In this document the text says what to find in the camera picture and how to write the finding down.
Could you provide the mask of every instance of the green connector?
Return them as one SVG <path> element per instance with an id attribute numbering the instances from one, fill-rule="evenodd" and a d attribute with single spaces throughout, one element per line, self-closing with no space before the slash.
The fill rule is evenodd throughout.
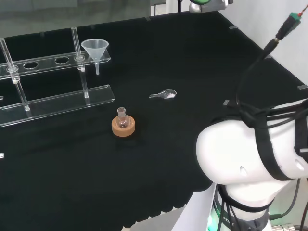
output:
<path id="1" fill-rule="evenodd" d="M 302 19 L 302 17 L 299 17 L 297 13 L 291 13 L 290 16 L 296 21 L 300 21 Z"/>
<path id="2" fill-rule="evenodd" d="M 288 33 L 286 34 L 286 36 L 293 31 L 295 28 L 297 28 L 297 26 L 301 23 L 300 20 L 302 19 L 302 17 L 298 16 L 297 13 L 291 13 L 290 17 L 294 18 L 296 23 L 294 24 L 294 26 L 288 31 Z"/>

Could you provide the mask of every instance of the white powder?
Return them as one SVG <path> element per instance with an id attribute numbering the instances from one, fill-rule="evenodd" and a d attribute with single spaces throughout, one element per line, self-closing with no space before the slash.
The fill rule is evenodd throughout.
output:
<path id="1" fill-rule="evenodd" d="M 175 94 L 171 93 L 171 94 L 166 96 L 166 99 L 171 99 L 171 98 L 174 98 L 174 97 L 175 97 Z"/>

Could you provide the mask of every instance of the funnel stem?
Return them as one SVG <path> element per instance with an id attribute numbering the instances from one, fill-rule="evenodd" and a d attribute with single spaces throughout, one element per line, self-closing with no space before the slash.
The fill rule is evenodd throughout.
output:
<path id="1" fill-rule="evenodd" d="M 100 74 L 100 64 L 99 63 L 95 63 L 95 69 L 96 69 L 96 75 Z"/>

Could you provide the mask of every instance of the acrylic support rod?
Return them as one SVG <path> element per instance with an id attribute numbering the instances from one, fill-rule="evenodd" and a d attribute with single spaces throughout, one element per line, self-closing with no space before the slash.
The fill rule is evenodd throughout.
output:
<path id="1" fill-rule="evenodd" d="M 83 61 L 85 57 L 81 54 L 81 49 L 80 49 L 80 43 L 79 43 L 79 38 L 78 38 L 78 32 L 76 27 L 72 27 L 72 36 L 73 36 L 73 41 L 74 41 L 74 47 L 76 51 L 76 61 Z"/>
<path id="2" fill-rule="evenodd" d="M 0 46 L 1 46 L 1 49 L 3 51 L 5 60 L 8 64 L 7 71 L 10 73 L 10 76 L 12 77 L 12 82 L 16 86 L 17 92 L 18 92 L 19 97 L 21 99 L 21 102 L 22 102 L 22 104 L 25 108 L 25 111 L 28 112 L 28 111 L 30 111 L 30 107 L 29 107 L 28 101 L 26 99 L 23 87 L 21 86 L 21 83 L 20 83 L 20 77 L 18 75 L 18 68 L 16 66 L 14 66 L 14 63 L 12 61 L 9 49 L 6 46 L 6 42 L 5 42 L 4 38 L 0 38 Z"/>
<path id="3" fill-rule="evenodd" d="M 0 46 L 1 46 L 4 58 L 5 58 L 5 60 L 8 64 L 7 71 L 10 72 L 10 73 L 17 71 L 18 69 L 17 69 L 16 66 L 14 66 L 13 60 L 11 58 L 9 49 L 6 46 L 6 42 L 5 42 L 4 38 L 0 38 Z"/>
<path id="4" fill-rule="evenodd" d="M 83 61 L 85 57 L 81 54 L 81 49 L 80 49 L 80 44 L 79 44 L 79 38 L 78 38 L 78 32 L 76 27 L 72 27 L 72 36 L 73 36 L 73 41 L 74 41 L 74 47 L 76 51 L 76 56 L 75 60 L 76 61 Z M 80 74 L 80 80 L 81 80 L 81 85 L 82 89 L 85 95 L 85 98 L 87 99 L 89 97 L 88 93 L 88 85 L 87 85 L 87 80 L 86 80 L 86 68 L 84 65 L 78 66 L 79 74 Z"/>

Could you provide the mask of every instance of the acrylic base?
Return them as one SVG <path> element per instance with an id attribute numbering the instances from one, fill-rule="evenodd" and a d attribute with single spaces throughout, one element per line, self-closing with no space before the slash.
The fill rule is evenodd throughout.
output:
<path id="1" fill-rule="evenodd" d="M 38 100 L 28 101 L 30 111 L 26 112 L 22 103 L 0 107 L 0 126 L 5 127 L 29 120 L 48 117 L 69 111 L 110 103 L 115 96 L 109 85 L 88 89 L 89 97 L 84 91 L 74 91 Z"/>

